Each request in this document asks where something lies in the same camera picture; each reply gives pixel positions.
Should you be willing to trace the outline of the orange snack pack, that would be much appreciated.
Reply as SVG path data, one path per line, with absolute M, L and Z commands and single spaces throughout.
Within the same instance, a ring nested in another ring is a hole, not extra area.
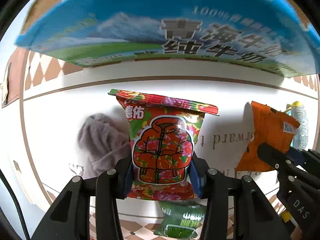
M 300 123 L 284 112 L 277 111 L 267 105 L 251 102 L 254 133 L 247 149 L 242 155 L 236 171 L 268 172 L 273 167 L 258 157 L 258 146 L 267 143 L 281 153 L 286 153 L 291 145 Z

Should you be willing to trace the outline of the grey yellow sock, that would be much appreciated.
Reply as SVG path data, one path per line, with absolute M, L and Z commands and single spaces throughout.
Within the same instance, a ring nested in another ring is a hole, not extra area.
M 305 150 L 309 140 L 309 123 L 304 105 L 300 101 L 295 101 L 287 105 L 285 113 L 299 122 L 299 127 L 292 140 L 292 147 Z

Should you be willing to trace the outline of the green wipes pack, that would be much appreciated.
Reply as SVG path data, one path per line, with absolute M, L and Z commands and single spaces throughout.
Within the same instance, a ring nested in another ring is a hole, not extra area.
M 191 239 L 198 236 L 196 229 L 204 221 L 206 207 L 192 201 L 158 202 L 163 213 L 155 235 L 176 239 Z

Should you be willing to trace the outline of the red floral wipes pack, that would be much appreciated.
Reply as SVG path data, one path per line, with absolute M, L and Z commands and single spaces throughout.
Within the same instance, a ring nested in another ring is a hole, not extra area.
M 112 89 L 129 123 L 134 180 L 130 198 L 188 200 L 197 198 L 187 181 L 205 114 L 214 105 L 168 96 Z

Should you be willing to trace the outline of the grey fluffy cloth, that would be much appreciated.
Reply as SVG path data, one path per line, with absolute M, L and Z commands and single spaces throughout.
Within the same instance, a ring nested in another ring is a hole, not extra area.
M 129 135 L 103 113 L 88 116 L 77 137 L 84 160 L 84 179 L 98 177 L 131 155 Z

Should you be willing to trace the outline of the brown cardboard box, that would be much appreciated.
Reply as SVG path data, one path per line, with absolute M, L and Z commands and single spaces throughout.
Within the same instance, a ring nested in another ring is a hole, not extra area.
M 82 67 L 185 58 L 319 73 L 319 35 L 286 0 L 64 0 L 16 45 Z

